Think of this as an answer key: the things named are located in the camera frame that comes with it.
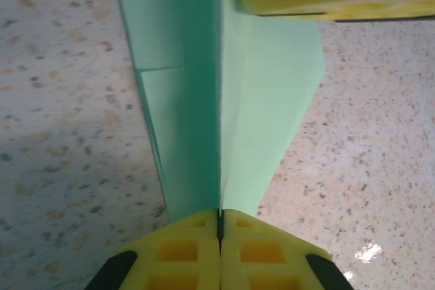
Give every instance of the speckled floor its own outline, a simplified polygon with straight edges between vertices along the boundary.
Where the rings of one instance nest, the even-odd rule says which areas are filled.
[[[0,288],[81,289],[167,223],[117,0],[0,3]],[[258,216],[356,289],[432,289],[435,24],[320,31],[328,71]]]

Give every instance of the terrazzo floor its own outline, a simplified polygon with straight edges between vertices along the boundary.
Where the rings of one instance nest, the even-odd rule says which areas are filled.
[[[0,3],[0,288],[82,289],[167,224],[118,1]],[[319,29],[328,70],[257,215],[356,289],[433,289],[435,24]]]

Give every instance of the mint green paper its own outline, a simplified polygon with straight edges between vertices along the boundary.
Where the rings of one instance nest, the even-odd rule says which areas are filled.
[[[169,219],[219,206],[215,0],[121,0]]]
[[[255,215],[324,75],[321,39],[314,22],[242,14],[234,0],[222,30],[220,205]]]
[[[120,0],[169,219],[255,214],[324,73],[312,22]]]

